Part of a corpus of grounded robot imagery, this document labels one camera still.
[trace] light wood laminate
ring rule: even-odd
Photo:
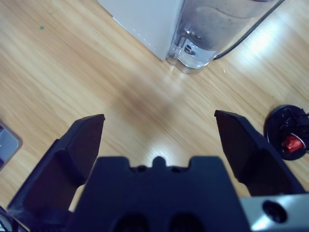
[[[73,121],[102,113],[100,156],[186,166],[193,155],[217,155],[238,195],[248,196],[223,154],[214,111],[243,115],[260,132],[280,104],[309,111],[308,8],[286,0],[234,51],[187,75],[96,0],[0,0],[0,119],[23,140],[0,173],[0,205]],[[309,156],[287,165],[309,190]]]

